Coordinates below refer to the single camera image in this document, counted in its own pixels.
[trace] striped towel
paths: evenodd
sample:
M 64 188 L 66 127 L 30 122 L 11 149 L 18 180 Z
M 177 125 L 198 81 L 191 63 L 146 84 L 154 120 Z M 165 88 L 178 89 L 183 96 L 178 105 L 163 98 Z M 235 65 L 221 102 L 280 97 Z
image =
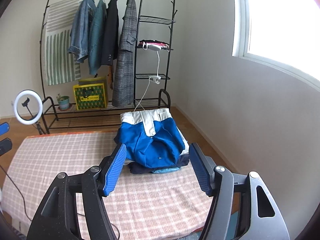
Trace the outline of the striped towel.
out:
M 63 0 L 49 7 L 44 43 L 48 86 L 81 78 L 80 64 L 68 53 L 73 19 L 81 1 Z

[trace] blue gripper pad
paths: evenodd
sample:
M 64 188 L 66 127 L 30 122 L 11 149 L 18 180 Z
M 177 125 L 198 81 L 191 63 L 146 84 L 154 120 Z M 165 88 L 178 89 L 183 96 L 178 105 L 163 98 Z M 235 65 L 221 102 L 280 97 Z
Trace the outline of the blue gripper pad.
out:
M 0 136 L 9 131 L 9 124 L 4 122 L 0 124 Z
M 189 147 L 189 158 L 195 171 L 198 183 L 202 191 L 204 191 L 209 197 L 213 196 L 214 190 L 214 171 L 216 166 L 214 161 L 204 156 L 197 143 L 192 143 Z
M 103 193 L 105 196 L 108 196 L 110 192 L 112 192 L 116 187 L 124 161 L 127 157 L 126 146 L 124 144 L 121 144 L 120 147 L 116 147 L 115 151 L 112 153 L 110 157 L 114 158 L 105 175 L 105 184 L 103 187 Z

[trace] metal screw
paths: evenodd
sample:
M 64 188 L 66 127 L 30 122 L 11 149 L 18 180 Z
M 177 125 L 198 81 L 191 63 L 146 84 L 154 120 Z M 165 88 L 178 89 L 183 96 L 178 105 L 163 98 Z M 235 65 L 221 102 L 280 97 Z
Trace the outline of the metal screw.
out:
M 57 177 L 58 179 L 63 179 L 66 176 L 66 174 L 64 172 L 60 172 Z
M 254 178 L 254 179 L 256 179 L 256 178 L 258 178 L 259 177 L 259 174 L 257 173 L 257 172 L 255 172 L 255 171 L 250 171 L 250 176 L 252 177 L 252 178 Z
M 100 170 L 99 166 L 92 166 L 92 167 L 90 168 L 90 171 L 91 171 L 91 172 L 98 172 L 99 170 Z
M 226 169 L 223 166 L 217 166 L 216 170 L 220 172 L 224 172 Z

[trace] pink checkered tablecloth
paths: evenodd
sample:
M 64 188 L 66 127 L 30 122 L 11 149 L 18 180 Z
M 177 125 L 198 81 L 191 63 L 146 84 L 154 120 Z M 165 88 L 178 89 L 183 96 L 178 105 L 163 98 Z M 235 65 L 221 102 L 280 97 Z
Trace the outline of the pink checkered tablecloth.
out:
M 25 196 L 33 217 L 49 185 L 59 172 L 83 173 L 110 155 L 116 132 L 63 133 L 26 138 L 15 154 L 8 174 Z M 3 209 L 30 225 L 17 189 L 6 178 Z M 110 222 L 122 240 L 152 240 L 186 236 L 204 225 L 211 198 L 201 191 L 191 164 L 165 174 L 131 174 L 124 166 L 115 190 L 103 198 Z M 77 194 L 78 213 L 84 214 Z M 83 239 L 90 239 L 85 217 L 79 216 Z

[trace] black metal rack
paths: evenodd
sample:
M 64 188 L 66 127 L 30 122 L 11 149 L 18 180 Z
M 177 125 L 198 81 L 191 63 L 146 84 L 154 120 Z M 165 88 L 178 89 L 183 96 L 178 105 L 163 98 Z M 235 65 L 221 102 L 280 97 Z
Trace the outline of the black metal rack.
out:
M 128 110 L 134 109 L 137 106 L 137 102 L 140 99 L 136 98 L 136 80 L 140 79 L 148 79 L 150 75 L 156 75 L 154 73 L 137 73 L 137 50 L 141 49 L 142 46 L 138 45 L 138 35 L 139 35 L 139 28 L 140 23 L 155 23 L 155 24 L 162 24 L 168 25 L 170 30 L 170 41 L 169 41 L 169 48 L 163 48 L 168 51 L 168 60 L 167 60 L 167 68 L 165 74 L 159 74 L 161 76 L 161 80 L 165 80 L 164 88 L 159 90 L 159 95 L 157 98 L 143 98 L 141 104 L 137 107 L 139 109 L 154 109 L 154 108 L 170 108 L 171 100 L 170 95 L 166 91 L 167 88 L 167 81 L 170 80 L 168 77 L 169 72 L 169 63 L 170 63 L 170 54 L 173 50 L 171 48 L 172 45 L 172 31 L 173 31 L 173 24 L 175 23 L 174 17 L 177 13 L 175 10 L 175 0 L 172 0 L 172 18 L 160 18 L 154 16 L 146 16 L 141 15 L 141 8 L 142 8 L 142 1 L 140 0 L 139 5 L 139 12 L 138 12 L 138 25 L 137 25 L 137 35 L 136 35 L 136 44 L 135 44 L 135 52 L 134 52 L 134 101 L 132 104 L 117 108 L 112 106 L 111 101 L 108 102 L 108 106 L 106 108 L 99 108 L 99 109 L 87 109 L 87 110 L 77 110 L 76 104 L 72 104 L 71 108 L 66 111 L 60 111 L 58 105 L 55 105 L 53 102 L 52 97 L 47 96 L 45 94 L 44 89 L 44 80 L 43 80 L 43 71 L 42 71 L 42 35 L 43 29 L 45 27 L 44 20 L 45 15 L 47 12 L 47 8 L 49 8 L 49 0 L 47 0 L 47 4 L 43 14 L 42 20 L 42 28 L 41 28 L 41 37 L 40 37 L 40 74 L 41 74 L 41 83 L 42 83 L 42 91 L 44 100 L 42 103 L 50 102 L 49 108 L 47 108 L 42 114 L 42 121 L 47 133 L 50 133 L 50 129 L 67 129 L 67 128 L 91 128 L 91 127 L 107 127 L 107 126 L 118 126 L 120 125 L 120 118 L 119 115 L 123 112 Z

